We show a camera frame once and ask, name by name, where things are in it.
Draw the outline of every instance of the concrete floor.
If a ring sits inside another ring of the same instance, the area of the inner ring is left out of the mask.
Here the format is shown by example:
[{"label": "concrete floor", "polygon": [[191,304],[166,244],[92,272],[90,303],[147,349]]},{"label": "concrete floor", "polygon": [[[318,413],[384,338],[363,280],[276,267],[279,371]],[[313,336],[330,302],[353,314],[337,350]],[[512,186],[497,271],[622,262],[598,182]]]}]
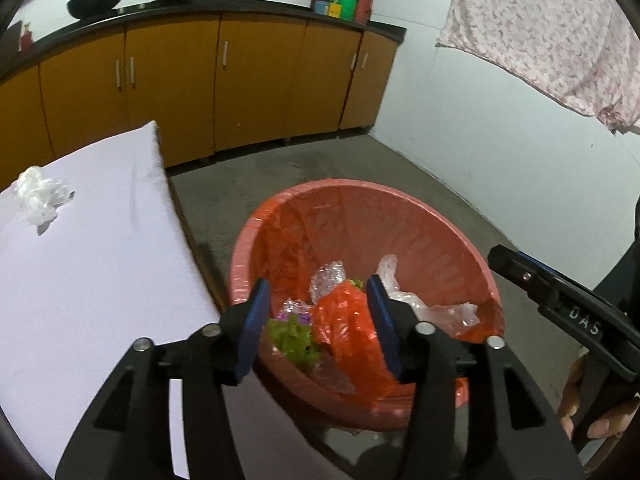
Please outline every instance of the concrete floor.
[{"label": "concrete floor", "polygon": [[[321,178],[367,180],[413,195],[451,220],[483,256],[496,244],[513,247],[460,197],[372,137],[305,141],[294,139],[290,146],[271,143],[253,148],[253,153],[251,149],[223,152],[209,166],[191,164],[170,171],[191,230],[200,244],[208,246],[213,270],[223,277],[228,276],[236,237],[254,209],[287,187]],[[543,319],[519,288],[500,276],[495,279],[506,318],[506,340],[556,408],[579,345]],[[367,433],[358,437],[331,433],[325,441],[355,463],[378,439]]]}]

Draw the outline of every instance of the kitchen cabinet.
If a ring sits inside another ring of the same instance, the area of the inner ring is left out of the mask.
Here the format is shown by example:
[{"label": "kitchen cabinet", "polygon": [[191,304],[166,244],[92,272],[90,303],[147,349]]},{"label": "kitchen cabinet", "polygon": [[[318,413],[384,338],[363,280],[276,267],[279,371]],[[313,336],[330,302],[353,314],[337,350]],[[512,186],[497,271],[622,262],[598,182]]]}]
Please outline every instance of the kitchen cabinet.
[{"label": "kitchen cabinet", "polygon": [[362,34],[309,23],[296,64],[286,136],[338,129]]},{"label": "kitchen cabinet", "polygon": [[0,191],[29,166],[53,160],[40,97],[38,67],[19,73],[0,86]]},{"label": "kitchen cabinet", "polygon": [[296,59],[306,21],[224,14],[220,23],[214,132],[216,150],[285,137]]},{"label": "kitchen cabinet", "polygon": [[127,30],[127,105],[132,128],[155,120],[165,166],[213,154],[220,18],[164,20]]},{"label": "kitchen cabinet", "polygon": [[101,36],[40,63],[40,86],[56,157],[130,129],[124,32]]},{"label": "kitchen cabinet", "polygon": [[340,129],[371,126],[376,121],[397,47],[395,41],[364,33]]}]

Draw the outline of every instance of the black countertop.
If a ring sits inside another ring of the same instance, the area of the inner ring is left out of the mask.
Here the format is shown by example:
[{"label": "black countertop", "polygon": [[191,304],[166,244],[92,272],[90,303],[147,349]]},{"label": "black countertop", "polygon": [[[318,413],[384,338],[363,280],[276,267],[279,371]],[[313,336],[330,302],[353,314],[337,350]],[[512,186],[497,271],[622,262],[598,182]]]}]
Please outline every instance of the black countertop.
[{"label": "black countertop", "polygon": [[311,12],[308,7],[270,2],[267,0],[173,0],[160,2],[154,0],[135,6],[110,10],[105,14],[85,20],[78,20],[66,27],[52,32],[35,41],[31,48],[19,52],[6,60],[0,66],[0,80],[4,80],[14,73],[20,72],[27,66],[37,63],[52,49],[66,43],[77,41],[85,35],[97,32],[115,25],[158,19],[165,16],[220,14],[222,12],[254,12],[257,14],[275,14],[292,18],[303,18],[316,22],[327,23],[335,27],[350,28],[352,30],[368,30],[380,34],[390,40],[402,43],[406,29],[388,23],[369,22],[361,25],[347,20],[322,16]]}]

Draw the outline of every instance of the metal bolt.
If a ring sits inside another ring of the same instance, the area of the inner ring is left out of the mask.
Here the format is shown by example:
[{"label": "metal bolt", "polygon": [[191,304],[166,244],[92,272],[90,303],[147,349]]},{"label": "metal bolt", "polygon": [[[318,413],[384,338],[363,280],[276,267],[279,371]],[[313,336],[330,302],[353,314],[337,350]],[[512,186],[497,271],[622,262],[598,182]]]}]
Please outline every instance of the metal bolt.
[{"label": "metal bolt", "polygon": [[499,335],[489,336],[486,342],[494,350],[499,350],[501,348],[504,348],[504,339],[502,339]]},{"label": "metal bolt", "polygon": [[215,337],[222,334],[222,329],[218,324],[209,323],[208,325],[202,327],[201,332],[204,337]]},{"label": "metal bolt", "polygon": [[133,349],[136,352],[144,352],[149,350],[153,345],[153,342],[148,337],[141,337],[133,342]]},{"label": "metal bolt", "polygon": [[436,333],[436,327],[427,321],[421,321],[415,326],[415,331],[422,335],[433,335]]}]

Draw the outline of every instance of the cabinet handle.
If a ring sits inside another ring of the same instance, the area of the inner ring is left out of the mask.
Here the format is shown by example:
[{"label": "cabinet handle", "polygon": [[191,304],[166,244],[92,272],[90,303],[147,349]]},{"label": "cabinet handle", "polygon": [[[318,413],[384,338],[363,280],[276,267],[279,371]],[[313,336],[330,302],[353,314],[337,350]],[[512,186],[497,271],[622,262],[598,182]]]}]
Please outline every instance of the cabinet handle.
[{"label": "cabinet handle", "polygon": [[225,46],[222,48],[222,66],[226,66],[226,55],[229,53],[229,42],[225,41]]}]

